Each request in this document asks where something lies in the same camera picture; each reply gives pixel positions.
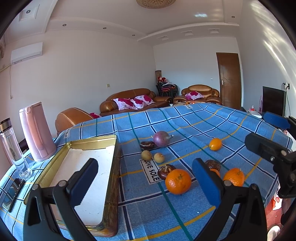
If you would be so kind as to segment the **right human hand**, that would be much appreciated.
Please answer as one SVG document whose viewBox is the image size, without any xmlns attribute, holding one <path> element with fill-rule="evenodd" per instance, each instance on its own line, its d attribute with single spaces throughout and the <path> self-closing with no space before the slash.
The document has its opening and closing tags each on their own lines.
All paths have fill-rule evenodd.
<svg viewBox="0 0 296 241">
<path fill-rule="evenodd" d="M 292 212 L 292 209 L 290 210 L 290 207 L 292 206 L 293 201 L 294 201 L 294 198 L 282 200 L 282 205 L 281 205 L 282 215 L 280 219 L 281 225 L 285 225 L 285 223 L 288 221 Z"/>
</svg>

